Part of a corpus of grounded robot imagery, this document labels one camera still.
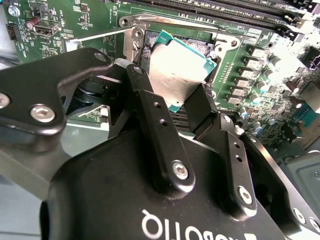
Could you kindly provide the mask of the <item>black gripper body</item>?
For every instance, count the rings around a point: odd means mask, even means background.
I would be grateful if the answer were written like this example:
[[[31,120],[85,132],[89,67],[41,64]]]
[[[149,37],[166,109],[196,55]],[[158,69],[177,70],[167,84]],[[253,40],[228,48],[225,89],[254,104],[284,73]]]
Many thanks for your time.
[[[193,191],[171,200],[155,190],[142,135],[132,130],[68,160],[40,210],[44,240],[282,240],[261,205],[245,221],[218,205],[220,158],[182,140],[195,171]]]

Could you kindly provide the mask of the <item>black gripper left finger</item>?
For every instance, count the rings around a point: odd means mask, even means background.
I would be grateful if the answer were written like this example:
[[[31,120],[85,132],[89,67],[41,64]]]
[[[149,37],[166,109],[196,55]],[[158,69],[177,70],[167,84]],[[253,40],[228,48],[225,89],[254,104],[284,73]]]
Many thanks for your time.
[[[70,157],[60,145],[67,119],[93,103],[110,108],[109,139],[85,151],[108,169],[139,146],[129,130],[142,134],[147,168],[156,189],[171,199],[190,193],[196,177],[164,99],[146,71],[112,62],[94,48],[82,48],[0,72],[0,153],[12,163],[10,178],[45,200],[53,176]]]

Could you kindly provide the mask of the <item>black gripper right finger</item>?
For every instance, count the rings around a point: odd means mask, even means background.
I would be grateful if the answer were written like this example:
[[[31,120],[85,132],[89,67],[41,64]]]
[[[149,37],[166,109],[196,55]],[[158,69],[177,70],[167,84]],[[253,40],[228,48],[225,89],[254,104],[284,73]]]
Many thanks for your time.
[[[288,240],[320,236],[320,220],[263,144],[236,133],[232,119],[217,110],[200,84],[184,104],[195,139],[218,154],[219,202],[233,220],[253,220],[266,212]]]

